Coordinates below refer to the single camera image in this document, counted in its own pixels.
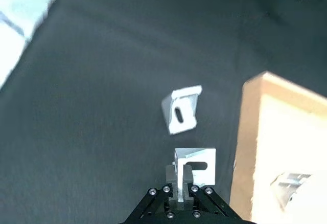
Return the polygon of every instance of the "silver metal piece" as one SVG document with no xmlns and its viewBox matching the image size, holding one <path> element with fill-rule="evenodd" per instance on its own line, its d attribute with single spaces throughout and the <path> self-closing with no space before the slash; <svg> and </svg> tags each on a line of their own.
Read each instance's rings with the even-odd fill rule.
<svg viewBox="0 0 327 224">
<path fill-rule="evenodd" d="M 164 192 L 170 192 L 170 187 L 169 186 L 164 186 L 163 191 Z"/>
<path fill-rule="evenodd" d="M 184 165 L 192 162 L 206 163 L 204 170 L 194 170 L 193 184 L 198 187 L 212 186 L 216 183 L 216 149 L 215 148 L 176 148 L 175 171 L 177 174 L 178 202 L 183 202 Z"/>
<path fill-rule="evenodd" d="M 212 194 L 213 189 L 212 189 L 211 187 L 207 187 L 207 188 L 205 189 L 205 192 L 206 192 L 207 194 Z"/>
<path fill-rule="evenodd" d="M 196 127 L 195 112 L 201 92 L 201 85 L 185 87 L 174 90 L 162 100 L 162 112 L 170 135 Z"/>
<path fill-rule="evenodd" d="M 192 190 L 192 192 L 197 192 L 197 191 L 199 191 L 199 188 L 197 186 L 192 186 L 191 190 Z"/>
<path fill-rule="evenodd" d="M 197 211 L 197 210 L 193 211 L 193 216 L 194 216 L 195 218 L 200 218 L 200 217 L 201 217 L 201 213 L 200 213 L 200 211 Z"/>
<path fill-rule="evenodd" d="M 172 219 L 175 217 L 175 214 L 173 212 L 168 212 L 167 217 L 168 217 L 168 219 Z"/>
<path fill-rule="evenodd" d="M 310 174 L 283 173 L 271 183 L 271 188 L 283 210 L 292 201 L 293 194 L 310 176 Z"/>
<path fill-rule="evenodd" d="M 157 190 L 155 189 L 155 188 L 151 188 L 150 190 L 149 190 L 149 194 L 150 195 L 155 195 L 157 193 Z"/>
</svg>

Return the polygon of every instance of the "metal part on box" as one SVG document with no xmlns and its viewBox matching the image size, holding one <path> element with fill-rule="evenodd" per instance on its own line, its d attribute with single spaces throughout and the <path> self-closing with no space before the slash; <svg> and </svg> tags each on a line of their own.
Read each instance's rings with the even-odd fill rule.
<svg viewBox="0 0 327 224">
<path fill-rule="evenodd" d="M 184 166 L 192 166 L 193 184 L 199 187 L 216 183 L 216 149 L 215 148 L 176 148 L 175 172 L 177 174 L 178 202 L 183 202 Z"/>
<path fill-rule="evenodd" d="M 161 107 L 169 134 L 174 135 L 196 127 L 195 112 L 201 92 L 201 85 L 185 87 L 174 90 L 163 99 Z"/>
<path fill-rule="evenodd" d="M 283 210 L 292 200 L 293 194 L 310 176 L 310 174 L 283 173 L 274 180 L 271 187 Z"/>
</svg>

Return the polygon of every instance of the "black fabric surface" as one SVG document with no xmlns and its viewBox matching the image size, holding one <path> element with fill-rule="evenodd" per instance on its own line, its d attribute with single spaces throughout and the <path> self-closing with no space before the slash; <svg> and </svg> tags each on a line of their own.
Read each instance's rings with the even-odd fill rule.
<svg viewBox="0 0 327 224">
<path fill-rule="evenodd" d="M 57 0 L 0 91 L 0 223 L 119 223 L 176 147 L 216 147 L 229 200 L 242 85 L 270 70 L 327 96 L 322 0 Z M 196 129 L 161 100 L 202 84 Z"/>
</svg>

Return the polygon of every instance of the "screw head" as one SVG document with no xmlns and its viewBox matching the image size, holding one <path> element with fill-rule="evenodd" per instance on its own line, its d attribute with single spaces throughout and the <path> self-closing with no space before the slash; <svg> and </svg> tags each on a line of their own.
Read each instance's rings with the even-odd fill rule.
<svg viewBox="0 0 327 224">
<path fill-rule="evenodd" d="M 200 218 L 201 217 L 201 213 L 200 213 L 200 211 L 193 211 L 193 216 L 195 217 L 195 218 Z"/>
<path fill-rule="evenodd" d="M 156 193 L 157 193 L 157 190 L 155 188 L 151 188 L 149 190 L 149 194 L 152 195 L 152 196 L 154 196 Z"/>
<path fill-rule="evenodd" d="M 206 192 L 207 194 L 212 194 L 213 189 L 212 189 L 211 187 L 207 187 L 207 188 L 205 189 L 205 192 Z"/>
<path fill-rule="evenodd" d="M 174 216 L 175 216 L 174 213 L 171 211 L 167 213 L 168 219 L 172 219 L 172 218 L 174 218 Z"/>
<path fill-rule="evenodd" d="M 192 192 L 197 192 L 199 190 L 199 188 L 194 185 L 191 187 L 191 190 L 192 190 Z"/>
<path fill-rule="evenodd" d="M 164 186 L 163 191 L 164 192 L 170 192 L 170 187 L 169 186 Z"/>
</svg>

